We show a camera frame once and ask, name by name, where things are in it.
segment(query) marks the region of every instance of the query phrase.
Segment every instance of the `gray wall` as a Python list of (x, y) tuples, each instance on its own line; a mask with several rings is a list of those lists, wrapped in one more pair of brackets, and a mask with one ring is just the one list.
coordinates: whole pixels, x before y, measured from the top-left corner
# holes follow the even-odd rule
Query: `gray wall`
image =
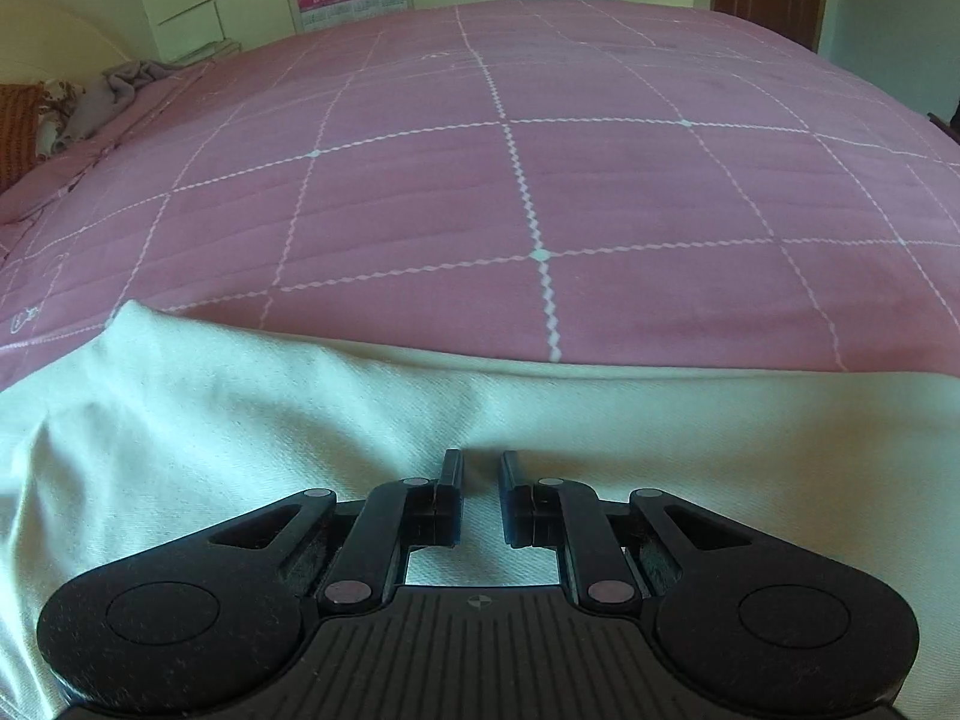
[(824, 53), (835, 64), (918, 113), (952, 117), (960, 100), (960, 0), (839, 0), (830, 37)]

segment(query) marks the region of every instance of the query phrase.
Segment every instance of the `gray blanket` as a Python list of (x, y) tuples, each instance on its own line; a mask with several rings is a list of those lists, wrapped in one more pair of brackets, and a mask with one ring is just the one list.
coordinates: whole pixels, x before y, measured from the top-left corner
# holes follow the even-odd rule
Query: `gray blanket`
[(86, 86), (86, 92), (77, 103), (77, 110), (54, 142), (54, 153), (63, 151), (71, 143), (89, 138), (133, 104), (137, 89), (166, 79), (178, 69), (176, 65), (147, 59), (125, 62), (104, 70)]

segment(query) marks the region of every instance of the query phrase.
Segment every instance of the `cloth fold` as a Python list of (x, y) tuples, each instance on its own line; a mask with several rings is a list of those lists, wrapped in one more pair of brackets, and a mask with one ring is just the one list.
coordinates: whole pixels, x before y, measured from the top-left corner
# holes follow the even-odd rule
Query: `cloth fold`
[(920, 620), (899, 696), (960, 720), (960, 380), (530, 364), (282, 337), (128, 303), (0, 394), (0, 714), (62, 706), (37, 653), (64, 581), (311, 487), (364, 497), (466, 450), (463, 544), (408, 581), (537, 584), (496, 457), (626, 500), (656, 487), (878, 576)]
[(136, 59), (104, 70), (85, 86), (85, 93), (77, 103), (64, 132), (54, 141), (52, 151), (64, 151), (71, 143), (89, 138), (107, 122), (116, 119), (133, 104), (138, 89), (149, 83), (166, 79), (179, 67)]

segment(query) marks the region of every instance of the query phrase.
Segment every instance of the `bed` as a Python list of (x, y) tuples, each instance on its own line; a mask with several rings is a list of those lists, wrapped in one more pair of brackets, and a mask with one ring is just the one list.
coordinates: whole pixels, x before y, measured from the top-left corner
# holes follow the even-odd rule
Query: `bed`
[(750, 23), (397, 14), (157, 81), (0, 196), (0, 386), (130, 300), (482, 358), (956, 376), (958, 190), (951, 139)]

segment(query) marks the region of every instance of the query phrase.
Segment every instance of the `white fabric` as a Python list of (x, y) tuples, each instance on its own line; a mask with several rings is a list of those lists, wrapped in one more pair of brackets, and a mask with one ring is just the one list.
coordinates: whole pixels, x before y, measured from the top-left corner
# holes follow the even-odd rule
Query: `white fabric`
[(625, 500), (659, 487), (888, 581), (920, 620), (899, 698), (960, 720), (960, 380), (573, 367), (277, 337), (128, 303), (0, 394), (0, 712), (61, 708), (46, 599), (110, 560), (310, 487), (363, 497), (467, 450), (464, 544), (410, 581), (555, 581), (503, 544), (494, 460)]

